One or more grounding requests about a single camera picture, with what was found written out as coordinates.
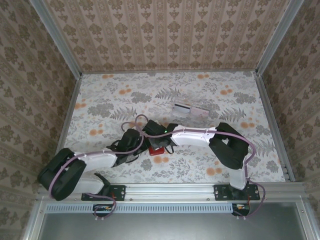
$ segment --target floral wallpaper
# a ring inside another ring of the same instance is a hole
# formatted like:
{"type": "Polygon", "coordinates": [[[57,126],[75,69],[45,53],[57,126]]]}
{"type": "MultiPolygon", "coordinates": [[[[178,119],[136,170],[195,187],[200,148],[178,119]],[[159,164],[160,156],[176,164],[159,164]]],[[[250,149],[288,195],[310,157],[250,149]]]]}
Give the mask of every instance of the floral wallpaper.
{"type": "Polygon", "coordinates": [[[27,0],[0,1],[0,239],[23,234],[75,78],[27,0]]]}
{"type": "Polygon", "coordinates": [[[263,80],[295,177],[320,220],[320,1],[304,1],[263,80]]]}
{"type": "Polygon", "coordinates": [[[255,69],[290,0],[45,0],[83,72],[255,69]]]}
{"type": "MultiPolygon", "coordinates": [[[[284,182],[284,174],[252,72],[176,72],[85,74],[75,104],[65,147],[73,151],[102,150],[121,139],[121,124],[145,114],[167,126],[207,128],[230,124],[253,142],[257,155],[248,164],[251,179],[284,182]],[[201,103],[208,120],[192,122],[173,116],[176,98],[201,103]]],[[[144,119],[138,121],[143,127],[144,119]]],[[[150,156],[98,171],[111,183],[228,182],[228,169],[212,151],[175,147],[174,154],[150,156]]]]}

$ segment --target red object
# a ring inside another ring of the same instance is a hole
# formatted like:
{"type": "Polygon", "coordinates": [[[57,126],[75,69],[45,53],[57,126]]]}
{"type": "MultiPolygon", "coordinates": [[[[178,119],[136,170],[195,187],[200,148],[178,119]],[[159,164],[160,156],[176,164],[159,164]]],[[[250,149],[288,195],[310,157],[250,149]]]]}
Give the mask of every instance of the red object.
{"type": "Polygon", "coordinates": [[[155,156],[155,155],[160,155],[160,154],[164,154],[165,153],[165,148],[164,147],[161,147],[157,150],[154,150],[152,148],[152,146],[149,147],[149,154],[150,156],[155,156]]]}

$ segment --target black mounting plate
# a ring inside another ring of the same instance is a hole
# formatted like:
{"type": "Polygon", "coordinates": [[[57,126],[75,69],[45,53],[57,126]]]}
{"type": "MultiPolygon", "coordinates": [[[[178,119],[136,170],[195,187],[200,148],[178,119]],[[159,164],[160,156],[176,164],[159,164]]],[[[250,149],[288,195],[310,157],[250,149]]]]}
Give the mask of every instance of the black mounting plate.
{"type": "MultiPolygon", "coordinates": [[[[126,196],[126,185],[111,185],[110,191],[106,196],[113,198],[116,201],[124,201],[126,196]]],[[[106,201],[105,198],[92,197],[85,193],[82,193],[81,200],[82,201],[106,201]]]]}
{"type": "Polygon", "coordinates": [[[216,201],[248,201],[249,198],[250,201],[260,200],[258,186],[255,184],[247,184],[243,190],[233,188],[230,184],[217,184],[213,189],[216,201]],[[234,197],[233,191],[239,193],[237,197],[234,197]]]}

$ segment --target patterned wall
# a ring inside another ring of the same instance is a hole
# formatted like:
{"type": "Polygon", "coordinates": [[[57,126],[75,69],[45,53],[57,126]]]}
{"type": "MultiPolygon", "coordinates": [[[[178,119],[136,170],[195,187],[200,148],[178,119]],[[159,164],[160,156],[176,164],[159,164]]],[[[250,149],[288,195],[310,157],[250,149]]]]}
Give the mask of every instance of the patterned wall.
{"type": "Polygon", "coordinates": [[[289,0],[45,0],[84,72],[253,69],[289,0]]]}
{"type": "Polygon", "coordinates": [[[0,1],[0,239],[19,239],[75,79],[27,0],[0,1]]]}
{"type": "Polygon", "coordinates": [[[320,219],[320,1],[305,0],[263,80],[298,181],[320,219]]]}

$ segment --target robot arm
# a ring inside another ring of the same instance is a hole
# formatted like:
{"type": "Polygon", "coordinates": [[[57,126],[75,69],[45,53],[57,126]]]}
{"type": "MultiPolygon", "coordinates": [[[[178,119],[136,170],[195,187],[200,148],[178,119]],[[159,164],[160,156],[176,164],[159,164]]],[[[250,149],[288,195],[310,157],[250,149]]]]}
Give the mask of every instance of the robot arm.
{"type": "MultiPolygon", "coordinates": [[[[149,136],[167,134],[163,137],[147,137],[141,144],[142,137],[135,129],[128,129],[120,140],[101,151],[97,155],[79,156],[67,168],[53,184],[51,195],[57,200],[63,200],[71,193],[93,193],[99,194],[109,182],[99,174],[98,178],[84,178],[83,173],[99,168],[112,168],[123,163],[136,160],[139,154],[149,147],[153,149],[163,147],[176,147],[182,145],[193,145],[211,149],[223,165],[229,168],[230,185],[242,190],[247,184],[245,176],[244,161],[248,154],[248,143],[232,136],[209,133],[218,131],[241,136],[227,123],[220,123],[218,127],[211,128],[188,128],[175,123],[170,123],[167,128],[149,120],[143,128],[143,132],[149,136]],[[128,152],[141,147],[130,154],[116,154],[113,152],[128,152]]],[[[62,149],[49,164],[38,175],[38,181],[48,190],[55,175],[70,158],[79,155],[68,148],[62,149]]]]}

